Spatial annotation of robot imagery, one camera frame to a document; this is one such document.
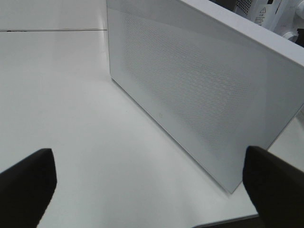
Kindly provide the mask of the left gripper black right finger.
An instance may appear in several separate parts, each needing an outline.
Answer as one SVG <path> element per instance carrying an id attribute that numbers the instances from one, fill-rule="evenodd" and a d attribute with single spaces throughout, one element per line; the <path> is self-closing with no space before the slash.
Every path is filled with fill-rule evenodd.
<path id="1" fill-rule="evenodd" d="M 304 226 L 304 173 L 258 146 L 246 149 L 243 184 L 267 228 Z"/>

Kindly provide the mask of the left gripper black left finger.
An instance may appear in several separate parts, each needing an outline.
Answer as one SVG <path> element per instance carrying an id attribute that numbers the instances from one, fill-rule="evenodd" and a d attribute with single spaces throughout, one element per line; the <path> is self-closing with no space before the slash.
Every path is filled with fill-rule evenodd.
<path id="1" fill-rule="evenodd" d="M 36 228 L 57 186 L 53 152 L 40 149 L 0 173 L 0 226 Z"/>

